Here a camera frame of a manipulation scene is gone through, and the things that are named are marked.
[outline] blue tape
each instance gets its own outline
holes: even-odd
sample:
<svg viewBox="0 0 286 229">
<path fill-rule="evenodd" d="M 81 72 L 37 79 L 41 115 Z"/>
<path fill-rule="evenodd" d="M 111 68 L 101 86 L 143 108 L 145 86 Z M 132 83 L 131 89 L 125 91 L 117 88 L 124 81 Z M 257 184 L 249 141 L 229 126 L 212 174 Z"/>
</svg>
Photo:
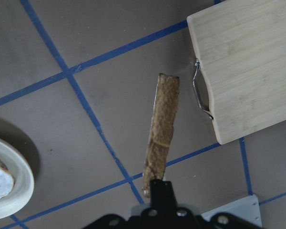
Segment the blue tape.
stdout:
<svg viewBox="0 0 286 229">
<path fill-rule="evenodd" d="M 84 196 L 78 197 L 78 198 L 73 199 L 73 200 L 70 200 L 70 201 L 68 201 L 68 202 L 66 202 L 66 203 L 57 205 L 57 206 L 55 206 L 55 207 L 53 207 L 53 208 L 50 208 L 50 209 L 48 209 L 48 210 L 42 211 L 42 212 L 37 213 L 37 214 L 35 214 L 35 215 L 32 215 L 32 216 L 30 216 L 30 217 L 27 217 L 26 219 L 21 220 L 21 221 L 18 221 L 17 223 L 13 223 L 13 224 L 7 225 L 7 226 L 5 226 L 5 227 L 3 227 L 3 228 L 1 228 L 1 229 L 10 229 L 10 228 L 12 228 L 12 227 L 14 227 L 14 226 L 16 226 L 16 225 L 21 224 L 21 223 L 26 223 L 26 222 L 31 221 L 31 220 L 33 220 L 33 219 L 36 219 L 36 218 L 42 217 L 42 216 L 44 216 L 44 215 L 47 215 L 47 214 L 49 214 L 49 213 L 51 213 L 51 212 L 57 211 L 57 210 L 59 210 L 59 209 L 61 209 L 61 208 L 65 208 L 65 207 L 67 207 L 67 206 L 70 206 L 70 205 L 72 205 L 72 204 L 75 204 L 75 203 L 77 203 L 77 202 L 80 202 L 80 201 L 82 201 L 82 200 L 85 200 L 85 199 L 87 199 L 87 198 L 93 197 L 93 196 L 95 196 L 95 195 L 97 195 L 97 194 L 100 194 L 100 193 L 102 193 L 102 192 L 108 191 L 108 190 L 110 190 L 110 189 L 112 189 L 112 188 L 115 188 L 115 187 L 118 187 L 118 186 L 120 186 L 120 185 L 126 184 L 127 182 L 128 182 L 127 179 L 122 180 L 122 181 L 119 181 L 119 182 L 116 182 L 116 183 L 114 183 L 114 184 L 108 185 L 108 186 L 106 186 L 106 187 L 100 188 L 100 189 L 98 189 L 98 190 L 96 190 L 96 191 L 93 191 L 93 192 L 91 192 L 91 193 L 88 193 L 88 194 L 86 194 L 86 195 L 84 195 Z"/>
<path fill-rule="evenodd" d="M 63 60 L 63 58 L 59 54 L 57 48 L 55 47 L 55 45 L 52 41 L 52 39 L 49 37 L 48 33 L 44 29 L 41 21 L 39 20 L 35 10 L 33 9 L 32 5 L 30 4 L 30 2 L 28 0 L 20 0 L 20 3 L 22 4 L 24 10 L 27 12 L 30 20 L 33 22 L 36 30 L 38 31 L 39 35 L 43 39 L 43 42 L 48 47 L 50 53 L 55 58 L 56 62 L 58 63 L 58 65 L 60 66 L 62 71 L 64 73 L 69 73 L 69 68 L 68 68 L 67 64 L 65 63 L 65 61 Z"/>
<path fill-rule="evenodd" d="M 162 37 L 165 37 L 165 36 L 167 36 L 169 34 L 172 34 L 174 32 L 182 30 L 182 29 L 184 29 L 186 27 L 187 27 L 186 20 L 181 21 L 181 22 L 179 22 L 179 23 L 177 23 L 175 25 L 169 26 L 169 27 L 167 27 L 167 28 L 165 28 L 163 30 L 160 30 L 160 31 L 155 32 L 155 33 L 152 33 L 152 34 L 150 34 L 150 35 L 148 35 L 146 37 L 143 37 L 143 38 L 138 39 L 136 41 L 133 41 L 133 42 L 131 42 L 129 44 L 126 44 L 126 45 L 124 45 L 122 47 L 114 49 L 114 50 L 112 50 L 110 52 L 107 52 L 107 53 L 104 53 L 104 54 L 102 54 L 100 56 L 97 56 L 97 57 L 95 57 L 95 58 L 93 58 L 91 60 L 88 60 L 88 61 L 84 62 L 84 63 L 76 65 L 76 66 L 72 67 L 70 70 L 71 70 L 72 74 L 79 73 L 79 72 L 81 72 L 82 70 L 84 70 L 84 69 L 86 69 L 88 67 L 91 67 L 93 65 L 102 63 L 102 62 L 107 61 L 109 59 L 112 59 L 112 58 L 114 58 L 116 56 L 119 56 L 119 55 L 121 55 L 123 53 L 129 52 L 129 51 L 131 51 L 133 49 L 141 47 L 141 46 L 143 46 L 145 44 L 153 42 L 153 41 L 155 41 L 157 39 L 160 39 Z"/>
<path fill-rule="evenodd" d="M 141 178 L 141 177 L 143 177 L 143 173 L 139 173 L 137 175 L 134 175 L 133 180 L 136 180 L 136 179 Z"/>
<path fill-rule="evenodd" d="M 66 75 L 66 78 L 68 79 L 68 81 L 71 84 L 73 90 L 75 91 L 76 96 L 80 100 L 83 108 L 85 109 L 85 111 L 87 112 L 87 114 L 90 117 L 91 121 L 93 122 L 94 126 L 96 127 L 98 133 L 100 134 L 103 142 L 105 143 L 107 149 L 109 150 L 110 154 L 114 158 L 114 160 L 115 160 L 116 164 L 118 165 L 119 169 L 121 170 L 122 174 L 129 181 L 129 183 L 131 185 L 131 188 L 133 190 L 133 193 L 137 197 L 139 203 L 142 202 L 143 200 L 142 200 L 138 190 L 136 190 L 136 187 L 134 186 L 134 184 L 133 184 L 133 182 L 131 180 L 131 177 L 128 175 L 126 169 L 121 164 L 121 162 L 118 160 L 118 158 L 116 157 L 113 149 L 111 148 L 111 146 L 109 145 L 108 141 L 106 140 L 106 138 L 105 138 L 105 136 L 104 136 L 104 134 L 103 134 L 103 132 L 101 130 L 101 124 L 97 120 L 93 110 L 91 109 L 91 107 L 90 107 L 88 101 L 86 100 L 82 90 L 80 89 L 79 85 L 77 84 L 76 80 L 74 79 L 74 76 L 73 76 L 72 72 L 70 71 L 70 69 L 68 68 L 66 62 L 61 57 L 61 55 L 59 54 L 59 52 L 58 52 L 57 48 L 55 47 L 53 41 L 51 40 L 51 38 L 47 34 L 46 30 L 44 29 L 44 27 L 43 27 L 41 21 L 39 20 L 36 12 L 34 11 L 33 7 L 31 6 L 31 4 L 29 3 L 28 0 L 20 0 L 20 2 L 23 5 L 23 8 L 27 12 L 28 16 L 30 17 L 31 21 L 33 22 L 34 26 L 36 27 L 36 29 L 37 29 L 38 33 L 40 34 L 41 38 L 43 39 L 44 43 L 46 44 L 46 46 L 48 47 L 49 51 L 51 52 L 52 56 L 55 58 L 55 60 L 57 61 L 58 65 L 62 69 L 63 73 Z"/>
<path fill-rule="evenodd" d="M 249 165 L 248 165 L 248 159 L 247 159 L 247 153 L 246 153 L 246 147 L 245 147 L 245 139 L 243 137 L 239 139 L 239 145 L 240 145 L 240 151 L 241 151 L 242 159 L 243 159 L 243 166 L 244 166 L 245 178 L 246 178 L 246 183 L 247 183 L 247 191 L 249 195 L 253 195 L 250 173 L 249 173 Z"/>
<path fill-rule="evenodd" d="M 14 220 L 16 223 L 18 223 L 18 225 L 22 227 L 23 229 L 29 229 L 26 225 L 24 225 L 23 223 L 20 223 L 19 219 L 15 215 L 11 215 L 10 218 Z"/>
<path fill-rule="evenodd" d="M 20 98 L 20 97 L 22 97 L 24 95 L 27 95 L 27 94 L 32 93 L 32 92 L 35 92 L 35 91 L 37 91 L 37 90 L 39 90 L 39 89 L 41 89 L 41 88 L 43 88 L 45 86 L 48 86 L 48 85 L 50 85 L 52 83 L 60 81 L 60 80 L 62 80 L 64 78 L 65 78 L 65 75 L 63 73 L 59 73 L 59 74 L 51 76 L 51 77 L 49 77 L 47 79 L 41 80 L 41 81 L 39 81 L 37 83 L 34 83 L 34 84 L 30 85 L 30 86 L 27 86 L 27 87 L 25 87 L 25 88 L 23 88 L 21 90 L 13 92 L 13 93 L 5 96 L 5 97 L 0 98 L 0 106 L 3 105 L 3 104 L 6 104 L 8 102 L 11 102 L 11 101 L 13 101 L 15 99 L 18 99 L 18 98 Z"/>
<path fill-rule="evenodd" d="M 267 204 L 267 203 L 269 203 L 269 202 L 271 202 L 271 201 L 273 201 L 273 200 L 279 199 L 279 198 L 284 197 L 284 196 L 286 196 L 286 192 L 285 192 L 285 193 L 282 193 L 282 194 L 280 194 L 280 195 L 277 195 L 277 196 L 275 196 L 275 197 L 272 197 L 272 198 L 270 198 L 270 199 L 267 199 L 267 200 L 264 200 L 264 201 L 260 202 L 260 203 L 259 203 L 259 206 L 262 206 L 262 205 L 264 205 L 264 204 Z"/>
<path fill-rule="evenodd" d="M 197 150 L 197 151 L 192 152 L 190 154 L 187 154 L 187 155 L 184 155 L 182 157 L 179 157 L 179 158 L 177 158 L 175 160 L 169 161 L 169 162 L 166 163 L 166 166 L 168 167 L 168 166 L 174 165 L 174 164 L 176 164 L 178 162 L 181 162 L 181 161 L 184 161 L 184 160 L 189 159 L 191 157 L 194 157 L 196 155 L 202 154 L 203 152 L 209 151 L 209 150 L 217 148 L 219 146 L 221 146 L 219 143 L 215 143 L 213 145 L 207 146 L 207 147 L 205 147 L 203 149 Z"/>
<path fill-rule="evenodd" d="M 107 149 L 109 150 L 111 156 L 113 157 L 114 161 L 116 162 L 116 164 L 117 164 L 117 166 L 119 167 L 120 171 L 122 172 L 123 176 L 129 181 L 129 184 L 130 184 L 130 186 L 131 186 L 131 189 L 132 189 L 132 191 L 133 191 L 135 197 L 137 198 L 138 202 L 139 202 L 140 204 L 144 203 L 144 201 L 143 201 L 141 195 L 139 194 L 137 188 L 135 187 L 135 185 L 134 185 L 133 182 L 132 182 L 132 180 L 133 180 L 132 177 L 129 176 L 127 170 L 125 169 L 125 167 L 123 166 L 123 164 L 120 162 L 119 158 L 115 155 L 115 153 L 114 153 L 112 147 L 109 145 L 107 139 L 105 138 L 105 135 L 104 135 L 104 133 L 103 133 L 101 127 L 98 127 L 98 128 L 97 128 L 97 131 L 99 132 L 99 134 L 100 134 L 100 136 L 101 136 L 103 142 L 104 142 L 105 145 L 107 146 Z"/>
</svg>

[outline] gray tile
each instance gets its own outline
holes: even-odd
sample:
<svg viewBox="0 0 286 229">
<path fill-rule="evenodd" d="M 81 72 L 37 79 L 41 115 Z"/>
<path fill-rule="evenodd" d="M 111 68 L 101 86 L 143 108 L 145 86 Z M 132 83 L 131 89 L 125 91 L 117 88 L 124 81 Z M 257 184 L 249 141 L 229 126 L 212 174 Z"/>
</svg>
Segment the gray tile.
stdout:
<svg viewBox="0 0 286 229">
<path fill-rule="evenodd" d="M 29 221 L 26 225 L 31 229 L 77 229 L 107 214 L 117 214 L 127 220 L 131 208 L 138 204 L 129 184 L 124 184 Z"/>
<path fill-rule="evenodd" d="M 286 120 L 245 137 L 252 189 L 260 201 L 286 192 Z"/>
<path fill-rule="evenodd" d="M 213 0 L 32 0 L 69 67 L 183 21 Z"/>
<path fill-rule="evenodd" d="M 38 173 L 20 219 L 123 179 L 67 80 L 0 106 L 0 120 L 0 136 L 15 137 L 38 158 L 31 160 Z"/>
<path fill-rule="evenodd" d="M 0 1 L 0 98 L 61 72 L 19 1 Z"/>
<path fill-rule="evenodd" d="M 3 219 L 0 219 L 0 228 L 1 227 L 4 227 L 4 226 L 7 226 L 9 224 L 12 224 L 14 223 L 15 221 L 12 220 L 10 217 L 5 217 Z"/>
<path fill-rule="evenodd" d="M 238 141 L 167 167 L 165 179 L 172 182 L 179 204 L 195 206 L 201 213 L 248 195 Z M 134 183 L 143 195 L 143 179 Z"/>
<path fill-rule="evenodd" d="M 260 206 L 263 227 L 286 228 L 286 196 Z"/>
<path fill-rule="evenodd" d="M 180 98 L 168 159 L 216 142 L 192 89 L 188 30 L 179 31 L 75 75 L 105 136 L 131 175 L 143 170 L 159 73 L 180 77 Z"/>
</svg>

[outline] wooden cutting board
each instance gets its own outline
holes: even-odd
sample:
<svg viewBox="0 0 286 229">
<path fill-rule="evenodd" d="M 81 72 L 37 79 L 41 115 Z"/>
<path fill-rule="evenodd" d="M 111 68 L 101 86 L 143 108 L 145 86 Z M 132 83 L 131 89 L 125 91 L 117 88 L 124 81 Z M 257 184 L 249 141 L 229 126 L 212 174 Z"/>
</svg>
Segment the wooden cutting board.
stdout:
<svg viewBox="0 0 286 229">
<path fill-rule="evenodd" d="M 187 23 L 220 144 L 286 120 L 286 0 L 226 0 Z"/>
</svg>

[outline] cutting board handle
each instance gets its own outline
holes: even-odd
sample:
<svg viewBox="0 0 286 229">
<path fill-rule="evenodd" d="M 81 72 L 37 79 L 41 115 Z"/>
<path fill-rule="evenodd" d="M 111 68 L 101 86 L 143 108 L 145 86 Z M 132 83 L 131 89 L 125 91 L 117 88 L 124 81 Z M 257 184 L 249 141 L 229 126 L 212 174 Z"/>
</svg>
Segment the cutting board handle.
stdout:
<svg viewBox="0 0 286 229">
<path fill-rule="evenodd" d="M 198 90 L 198 86 L 197 86 L 197 82 L 196 82 L 196 77 L 197 77 L 197 74 L 198 74 L 199 69 L 200 69 L 200 62 L 198 59 L 196 59 L 195 66 L 196 66 L 196 71 L 195 71 L 195 74 L 193 77 L 193 88 L 194 88 L 194 93 L 195 93 L 195 97 L 196 97 L 198 107 L 199 107 L 199 109 L 201 109 L 202 111 L 207 113 L 211 120 L 214 120 L 213 116 L 211 115 L 209 108 L 203 104 L 201 97 L 200 97 L 199 90 Z"/>
</svg>

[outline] white plate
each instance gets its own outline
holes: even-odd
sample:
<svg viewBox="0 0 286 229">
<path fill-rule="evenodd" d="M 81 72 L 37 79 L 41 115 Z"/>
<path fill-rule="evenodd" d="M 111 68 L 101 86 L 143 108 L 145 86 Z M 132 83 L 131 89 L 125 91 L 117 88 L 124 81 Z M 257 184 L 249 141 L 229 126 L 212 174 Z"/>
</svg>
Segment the white plate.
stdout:
<svg viewBox="0 0 286 229">
<path fill-rule="evenodd" d="M 34 190 L 34 177 L 28 162 L 10 144 L 0 139 L 0 160 L 15 179 L 12 191 L 0 199 L 0 219 L 23 208 Z"/>
</svg>

